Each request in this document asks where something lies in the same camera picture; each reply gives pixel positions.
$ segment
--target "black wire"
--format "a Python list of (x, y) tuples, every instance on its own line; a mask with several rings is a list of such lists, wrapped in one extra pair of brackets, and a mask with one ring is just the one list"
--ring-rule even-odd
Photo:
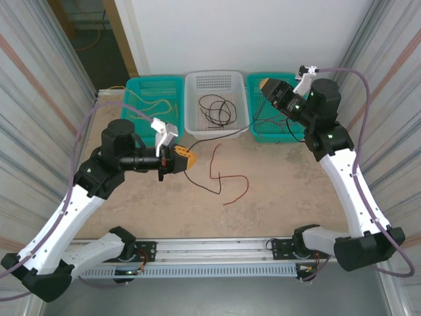
[(211, 189), (208, 189), (206, 186), (202, 186), (202, 185), (200, 185), (200, 184), (198, 184), (198, 183), (196, 183), (196, 182), (194, 182), (192, 179), (190, 179), (189, 178), (189, 176), (187, 175), (187, 172), (186, 171), (183, 171), (184, 172), (184, 175), (186, 176), (186, 178), (191, 182), (191, 183), (193, 183), (195, 186), (198, 186), (198, 187), (200, 187), (200, 188), (202, 188), (202, 189), (205, 189), (206, 191), (209, 191), (210, 193), (213, 193), (213, 194), (217, 194), (217, 195), (220, 195), (221, 194), (221, 191), (222, 191), (222, 185), (221, 185), (221, 174), (218, 172), (218, 180), (219, 180), (219, 192), (216, 192), (216, 191), (213, 191), (213, 190), (211, 190)]
[(269, 239), (269, 240), (266, 242), (266, 245), (264, 245), (264, 247), (265, 247), (267, 250), (273, 250), (272, 248), (271, 248), (271, 249), (269, 249), (269, 248), (268, 248), (268, 244), (269, 244), (271, 241), (273, 241), (273, 240), (275, 240), (275, 238), (271, 238), (271, 239)]
[(289, 118), (287, 117), (287, 119), (285, 120), (285, 122), (287, 123), (287, 128), (288, 128), (289, 133), (292, 135), (292, 137), (294, 137), (294, 139), (297, 142), (299, 142), (299, 143), (305, 143), (305, 140), (299, 140), (297, 137), (295, 137), (294, 133), (292, 132), (291, 128), (289, 127), (288, 120), (289, 120)]
[[(259, 101), (260, 101), (260, 107), (257, 109), (257, 112), (256, 112), (256, 114), (254, 115), (254, 117), (253, 117), (253, 120), (251, 121), (251, 123), (249, 124), (249, 125), (247, 125), (245, 128), (242, 128), (241, 130), (236, 130), (235, 132), (233, 132), (233, 133), (231, 133), (231, 134), (228, 134), (228, 135), (223, 135), (223, 136), (218, 136), (218, 137), (214, 137), (214, 138), (209, 138), (209, 139), (207, 139), (207, 140), (198, 140), (197, 142), (195, 142), (195, 143), (193, 143), (193, 145), (191, 145), (190, 146), (190, 148), (187, 150), (187, 151), (190, 151), (191, 150), (191, 148), (193, 148), (193, 147), (195, 147), (198, 143), (201, 143), (201, 142), (207, 142), (207, 141), (209, 141), (209, 140), (220, 140), (221, 138), (225, 138), (225, 137), (228, 137), (228, 136), (232, 136), (232, 135), (235, 135), (235, 134), (237, 134), (237, 133), (240, 133), (240, 132), (242, 132), (242, 131), (244, 131), (244, 130), (246, 130), (248, 127), (250, 127), (252, 124), (254, 124), (255, 123), (255, 121), (257, 120), (257, 118), (259, 117), (259, 115), (260, 115), (260, 112), (262, 111), (262, 108), (263, 108), (263, 103), (262, 103), (262, 94), (259, 94)], [(213, 191), (213, 190), (211, 190), (211, 189), (208, 189), (206, 186), (202, 186), (202, 185), (200, 185), (200, 184), (198, 184), (198, 183), (196, 183), (196, 182), (194, 182), (192, 179), (190, 179), (189, 178), (189, 176), (187, 175), (187, 172), (186, 171), (184, 171), (184, 175), (186, 176), (186, 178), (192, 183), (192, 184), (194, 184), (195, 186), (198, 186), (199, 188), (202, 188), (202, 189), (205, 189), (206, 191), (209, 191), (209, 192), (211, 192), (211, 193), (213, 193), (213, 194), (220, 194), (221, 193), (221, 191), (222, 191), (222, 185), (221, 185), (221, 175), (220, 175), (220, 173), (218, 172), (218, 179), (219, 179), (219, 192), (216, 192), (216, 191)]]
[[(201, 103), (202, 99), (205, 97), (219, 97), (221, 100), (216, 100), (212, 102), (212, 104), (208, 108), (208, 107), (205, 107)], [(217, 103), (220, 103), (219, 109), (213, 109), (212, 107), (214, 106), (214, 104), (217, 104)], [(233, 120), (231, 119), (232, 112), (228, 104), (231, 104), (232, 108), (234, 109), (235, 118)], [(221, 97), (220, 95), (217, 95), (217, 94), (202, 95), (201, 98), (199, 99), (199, 106), (201, 107), (201, 112), (204, 114), (205, 118), (210, 123), (216, 125), (216, 126), (211, 126), (210, 128), (223, 128), (225, 126), (233, 124), (237, 120), (237, 108), (235, 107), (235, 105), (230, 100), (227, 100), (224, 97)], [(215, 118), (211, 115), (212, 111), (218, 111), (218, 118)], [(222, 113), (227, 114), (228, 118), (226, 120), (221, 119)]]
[(257, 112), (254, 115), (253, 120), (251, 121), (251, 123), (249, 125), (247, 125), (246, 127), (242, 128), (241, 130), (236, 130), (235, 132), (230, 133), (230, 134), (227, 134), (227, 135), (213, 137), (213, 138), (208, 138), (207, 140), (198, 140), (197, 142), (193, 143), (193, 145), (190, 146), (190, 148), (188, 149), (188, 151), (190, 151), (191, 148), (195, 147), (198, 143), (208, 142), (209, 140), (220, 140), (221, 138), (225, 138), (225, 137), (228, 137), (228, 136), (233, 136), (233, 135), (235, 135), (237, 133), (240, 133), (240, 132), (248, 129), (251, 125), (253, 125), (255, 123), (255, 121), (257, 120), (257, 118), (260, 115), (260, 112), (262, 111), (263, 103), (262, 103), (261, 97), (262, 97), (262, 94), (259, 95), (260, 107), (257, 109)]

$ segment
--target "basket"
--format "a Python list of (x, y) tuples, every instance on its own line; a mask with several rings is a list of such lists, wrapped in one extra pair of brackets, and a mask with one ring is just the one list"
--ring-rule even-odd
[[(144, 111), (150, 117), (176, 125), (178, 128), (178, 138), (184, 133), (184, 79), (179, 76), (145, 76), (132, 78), (127, 81), (126, 88), (132, 90), (146, 102), (160, 99), (167, 100), (172, 110), (165, 102), (156, 104), (152, 109)], [(125, 104), (131, 105), (142, 111), (153, 106), (153, 104), (140, 101), (134, 94), (126, 90), (124, 95)], [(137, 114), (128, 109), (121, 112), (122, 119), (128, 119), (135, 124), (136, 134), (138, 134), (147, 147), (155, 145), (155, 130), (151, 128), (151, 123), (138, 118)]]
[[(236, 71), (206, 71), (193, 72), (186, 76), (184, 122), (186, 132), (193, 135), (197, 140), (206, 140), (208, 138), (225, 136), (235, 131), (242, 130), (227, 138), (237, 138), (241, 133), (248, 130), (250, 124), (247, 107), (247, 98), (245, 96), (245, 86), (243, 76)], [(220, 120), (228, 120), (228, 111), (233, 113), (229, 125), (218, 126), (210, 122), (207, 116), (201, 111), (199, 100), (204, 95), (201, 104), (206, 107), (212, 107), (212, 104), (220, 97), (232, 102), (226, 103), (226, 111), (209, 111), (210, 115), (219, 115)]]
[[(284, 123), (282, 123), (282, 126), (278, 126), (269, 121), (262, 121), (271, 117), (276, 117), (276, 122), (280, 122), (281, 120), (286, 119), (285, 115), (280, 114), (280, 112), (277, 109), (273, 108), (273, 106), (263, 96), (260, 96), (259, 85), (260, 82), (265, 78), (280, 79), (291, 84), (293, 87), (297, 85), (294, 74), (268, 72), (260, 74), (250, 74), (247, 76), (247, 97), (249, 99), (250, 105), (250, 120), (253, 120), (253, 116), (260, 108), (259, 98), (261, 98), (263, 104), (262, 111), (260, 112), (260, 115), (257, 117), (256, 122), (251, 128), (251, 133), (254, 135), (256, 141), (260, 143), (296, 142), (297, 140), (295, 140), (295, 138), (289, 133), (287, 126)], [(289, 120), (288, 123), (295, 137), (298, 140), (302, 140), (304, 138), (304, 128), (300, 124), (297, 124), (292, 120)]]

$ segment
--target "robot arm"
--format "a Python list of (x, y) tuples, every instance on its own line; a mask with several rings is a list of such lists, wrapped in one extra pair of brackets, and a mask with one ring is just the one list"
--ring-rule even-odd
[[(85, 270), (108, 259), (125, 260), (133, 256), (136, 238), (121, 227), (111, 229), (104, 237), (80, 249), (65, 251), (89, 216), (123, 183), (126, 171), (157, 170), (162, 181), (165, 174), (182, 172), (194, 164), (194, 153), (174, 144), (178, 136), (175, 126), (154, 118), (151, 127), (157, 131), (156, 147), (148, 148), (135, 134), (132, 122), (121, 119), (110, 122), (102, 132), (101, 146), (74, 175), (74, 187), (65, 212), (63, 205), (67, 196), (25, 248), (3, 258), (2, 266), (10, 269), (29, 257), (12, 272), (29, 291), (51, 302)], [(33, 251), (60, 215), (62, 219), (56, 229), (37, 252)]]
[[(260, 83), (263, 96), (272, 106), (291, 120), (305, 127), (305, 144), (330, 177), (347, 216), (348, 233), (326, 230), (313, 224), (298, 228), (293, 235), (295, 251), (306, 257), (310, 250), (335, 256), (346, 271), (389, 259), (395, 248), (380, 232), (378, 222), (401, 245), (405, 235), (401, 228), (392, 228), (367, 186), (360, 168), (356, 174), (352, 166), (356, 157), (354, 144), (347, 130), (336, 121), (341, 101), (339, 87), (333, 80), (317, 79), (318, 69), (300, 66), (296, 88), (287, 82), (265, 79)], [(373, 220), (368, 213), (354, 177), (358, 177), (364, 196), (374, 210)]]

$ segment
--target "corrugated metal wall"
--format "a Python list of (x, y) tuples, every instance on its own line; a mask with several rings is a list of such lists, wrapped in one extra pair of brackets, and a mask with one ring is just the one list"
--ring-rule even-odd
[[(407, 235), (404, 246), (418, 272), (399, 282), (412, 314), (421, 315), (421, 1), (385, 3), (351, 65), (367, 77), (373, 97), (361, 167), (385, 215)], [(339, 121), (357, 142), (364, 86), (351, 74), (341, 87)], [(399, 255), (392, 265), (407, 269)]]
[[(46, 1), (0, 2), (0, 30), (3, 257), (33, 238), (64, 196), (72, 144), (95, 92)], [(14, 281), (0, 281), (2, 297), (21, 287)], [(2, 303), (0, 314), (14, 304)]]

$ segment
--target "yellow cable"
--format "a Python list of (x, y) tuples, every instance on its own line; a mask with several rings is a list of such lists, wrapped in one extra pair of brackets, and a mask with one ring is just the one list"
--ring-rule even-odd
[[(74, 2), (74, 6), (76, 7), (76, 8), (78, 8), (79, 9), (79, 11), (80, 12), (82, 12), (84, 15), (86, 15), (86, 17), (93, 23), (93, 24), (96, 24), (95, 23), (95, 21), (90, 17), (90, 15), (88, 15), (85, 11), (83, 11), (80, 7), (79, 7), (79, 5), (77, 4), (77, 2), (76, 2), (76, 0), (73, 0), (73, 2)], [(76, 49), (74, 49), (74, 51), (85, 51), (86, 49), (89, 49), (89, 48), (91, 48), (91, 47), (93, 47), (93, 46), (95, 46), (95, 45), (97, 45), (97, 43), (99, 42), (99, 38), (101, 37), (101, 30), (99, 29), (99, 27), (98, 27), (98, 29), (97, 29), (97, 31), (98, 31), (98, 36), (97, 36), (97, 39), (91, 44), (91, 45), (89, 45), (89, 46), (86, 46), (86, 47), (83, 47), (83, 48), (76, 48)]]
[(142, 111), (151, 110), (151, 109), (153, 109), (154, 107), (156, 107), (161, 102), (165, 102), (166, 104), (168, 104), (168, 107), (170, 108), (170, 111), (172, 110), (171, 103), (168, 102), (168, 100), (166, 100), (166, 99), (159, 99), (159, 100), (156, 100), (156, 101), (145, 101), (135, 91), (132, 91), (132, 90), (126, 88), (125, 86), (113, 86), (113, 87), (110, 87), (110, 88), (108, 88), (106, 90), (111, 90), (111, 89), (125, 89), (126, 91), (129, 91), (131, 94), (133, 94), (134, 96), (136, 96), (141, 102), (146, 103), (146, 104), (153, 104), (153, 106), (151, 106), (148, 109), (141, 109)]
[[(133, 95), (135, 95), (141, 102), (143, 102), (143, 103), (146, 103), (146, 104), (153, 104), (150, 108), (148, 108), (148, 109), (141, 109), (142, 110), (142, 112), (144, 112), (144, 111), (148, 111), (148, 110), (151, 110), (151, 109), (153, 109), (154, 107), (156, 107), (159, 103), (161, 103), (161, 102), (165, 102), (167, 105), (168, 105), (168, 110), (167, 111), (165, 111), (165, 112), (158, 112), (158, 113), (153, 113), (153, 114), (148, 114), (148, 116), (149, 117), (155, 117), (155, 116), (157, 116), (157, 115), (159, 115), (159, 114), (167, 114), (167, 113), (169, 113), (169, 112), (171, 112), (172, 110), (175, 110), (176, 111), (176, 119), (178, 119), (178, 108), (177, 108), (177, 103), (175, 103), (175, 105), (174, 105), (174, 108), (172, 108), (172, 106), (171, 106), (171, 103), (170, 102), (168, 102), (168, 100), (166, 100), (166, 99), (159, 99), (159, 100), (156, 100), (156, 101), (145, 101), (144, 99), (142, 99), (135, 91), (132, 91), (132, 90), (130, 90), (130, 89), (128, 89), (128, 88), (126, 88), (126, 87), (124, 87), (124, 86), (113, 86), (113, 87), (109, 87), (108, 89), (106, 89), (106, 90), (111, 90), (111, 89), (125, 89), (126, 91), (129, 91), (130, 93), (132, 93)], [(134, 116), (134, 115), (130, 115), (133, 119), (140, 119), (140, 120), (144, 120), (144, 118), (143, 117), (139, 117), (139, 116)]]

